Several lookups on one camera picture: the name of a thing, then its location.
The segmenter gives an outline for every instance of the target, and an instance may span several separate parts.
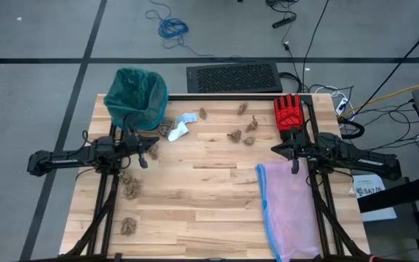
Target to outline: green trash bin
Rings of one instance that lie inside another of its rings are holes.
[[[153,130],[164,118],[168,99],[163,78],[141,68],[121,68],[105,96],[113,123],[125,129]]]

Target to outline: pink towel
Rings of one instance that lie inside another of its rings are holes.
[[[313,196],[306,183],[308,168],[303,161],[299,168],[293,175],[292,162],[287,160],[256,167],[266,235],[277,262],[319,254]]]

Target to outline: black floor stripe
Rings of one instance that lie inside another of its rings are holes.
[[[259,62],[303,63],[303,57],[171,57],[171,58],[0,58],[0,64],[179,64]],[[307,63],[419,63],[419,57],[307,57]]]
[[[275,62],[275,63],[303,63],[304,57],[181,57],[181,58],[101,58],[94,57],[89,59],[89,63],[108,64],[108,63],[124,63],[124,64],[174,64],[174,63],[233,63],[247,62],[256,60],[258,62]],[[401,57],[307,57],[307,63],[419,63],[419,57],[409,57],[402,59]]]
[[[95,44],[96,36],[98,34],[98,29],[100,28],[101,19],[103,18],[103,13],[105,11],[105,6],[108,0],[101,0],[100,6],[98,8],[95,21],[93,23],[92,31],[88,38],[87,48],[84,53],[84,62],[80,65],[79,72],[77,73],[76,81],[73,85],[71,97],[69,98],[67,109],[65,110],[65,115],[63,123],[61,125],[59,135],[57,137],[57,142],[55,145],[55,152],[62,151],[65,144],[65,139],[71,126],[73,112],[75,110],[77,100],[79,98],[81,85],[84,81],[85,73],[87,72],[87,59],[92,55],[93,46]],[[48,173],[41,188],[40,197],[38,203],[36,204],[35,213],[33,214],[32,222],[28,230],[27,238],[23,245],[22,252],[20,254],[21,261],[30,260],[35,247],[36,238],[40,231],[41,222],[43,221],[44,212],[47,208],[47,203],[49,199],[49,194],[51,193],[52,185],[55,181],[56,171]]]
[[[0,64],[80,64],[84,58],[0,58]]]

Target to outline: wooden table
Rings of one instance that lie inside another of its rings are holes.
[[[108,135],[111,118],[98,95],[89,138]],[[339,134],[329,95],[313,95],[320,132]],[[251,100],[242,116],[236,114],[241,101],[170,101],[166,116],[207,111],[207,119],[187,124],[187,135],[170,143],[161,138],[159,158],[147,158],[141,169],[136,156],[125,172],[143,182],[141,195],[127,200],[119,186],[108,256],[124,258],[273,258],[265,236],[255,165],[281,156],[270,147],[279,144],[273,103]],[[232,143],[226,134],[244,128],[255,115],[259,127],[242,133],[255,136],[253,146]],[[69,251],[92,220],[100,176],[94,171],[77,180],[60,253]],[[330,183],[338,220],[350,237],[369,252],[359,207],[349,194],[348,176],[334,173]],[[137,231],[120,234],[121,221],[137,220]],[[328,242],[335,253],[331,228],[326,222]],[[103,228],[98,231],[99,253]]]

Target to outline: blue cable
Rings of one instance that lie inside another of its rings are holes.
[[[169,14],[162,18],[161,15],[155,9],[150,9],[145,12],[145,17],[149,20],[159,20],[159,27],[158,27],[158,35],[163,38],[162,46],[165,49],[172,49],[174,47],[185,47],[189,49],[192,53],[199,57],[211,57],[214,58],[217,62],[225,62],[227,60],[233,60],[233,58],[242,58],[239,55],[232,55],[227,59],[217,60],[214,55],[203,55],[195,52],[191,47],[185,44],[184,35],[188,33],[188,26],[185,22],[178,18],[171,18],[171,8],[162,3],[156,3],[153,0],[149,0],[150,3],[166,7],[169,10]],[[167,46],[166,42],[173,41],[175,44],[171,46]],[[254,62],[255,60],[244,60],[245,62]]]

